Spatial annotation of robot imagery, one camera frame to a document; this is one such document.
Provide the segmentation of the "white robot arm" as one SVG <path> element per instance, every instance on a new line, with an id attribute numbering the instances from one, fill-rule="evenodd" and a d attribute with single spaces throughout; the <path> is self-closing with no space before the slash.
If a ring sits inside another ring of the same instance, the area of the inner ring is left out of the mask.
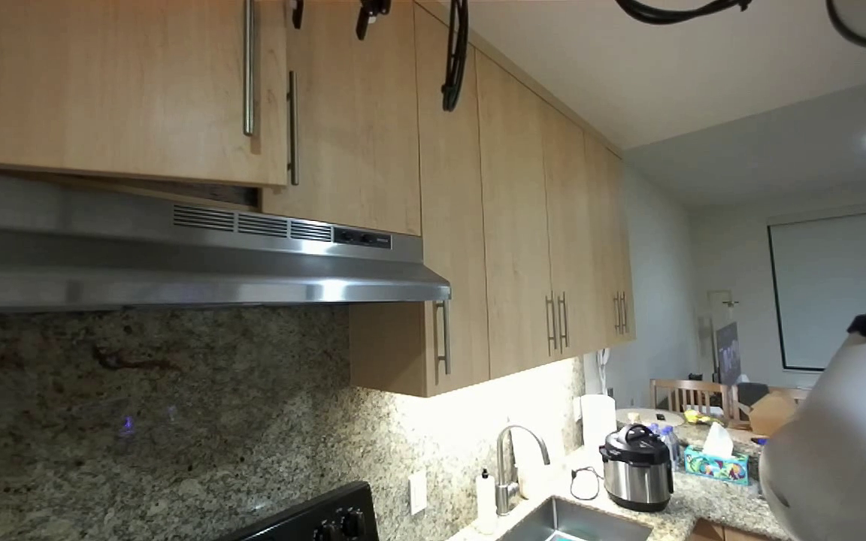
<path id="1" fill-rule="evenodd" d="M 771 437 L 763 498 L 796 541 L 866 541 L 866 313 Z"/>

